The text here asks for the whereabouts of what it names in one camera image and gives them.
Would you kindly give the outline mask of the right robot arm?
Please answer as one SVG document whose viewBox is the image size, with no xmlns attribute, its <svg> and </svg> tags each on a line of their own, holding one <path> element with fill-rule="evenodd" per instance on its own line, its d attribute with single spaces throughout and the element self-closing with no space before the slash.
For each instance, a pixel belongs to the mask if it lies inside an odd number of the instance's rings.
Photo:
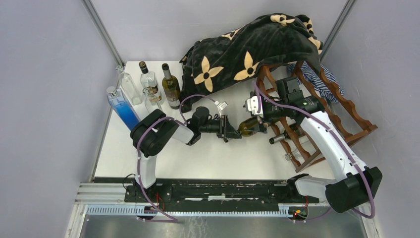
<svg viewBox="0 0 420 238">
<path fill-rule="evenodd" d="M 305 196 L 316 197 L 327 201 L 338 213 L 353 210 L 372 219 L 375 216 L 374 197 L 383 178 L 382 172 L 378 167 L 368 167 L 354 153 L 320 101 L 315 96 L 304 97 L 294 78 L 277 81 L 278 93 L 282 97 L 279 102 L 263 94 L 258 86 L 254 88 L 257 108 L 252 113 L 266 119 L 268 111 L 272 110 L 279 117 L 293 119 L 315 142 L 334 175 L 334 179 L 308 174 L 295 176 L 286 188 L 287 198 L 299 202 Z"/>
</svg>

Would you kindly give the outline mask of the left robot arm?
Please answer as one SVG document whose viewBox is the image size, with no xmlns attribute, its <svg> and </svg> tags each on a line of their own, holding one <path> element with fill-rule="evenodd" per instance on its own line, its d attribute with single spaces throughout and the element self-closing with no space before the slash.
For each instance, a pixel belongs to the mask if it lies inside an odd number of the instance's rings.
<svg viewBox="0 0 420 238">
<path fill-rule="evenodd" d="M 227 115 L 210 116 L 206 107 L 198 107 L 186 124 L 181 124 L 156 109 L 139 122 L 130 132 L 133 146 L 138 150 L 137 196 L 144 202 L 150 202 L 156 195 L 153 187 L 156 183 L 157 156 L 171 139 L 192 146 L 197 143 L 202 133 L 213 133 L 219 139 L 241 139 L 242 135 L 229 122 Z"/>
</svg>

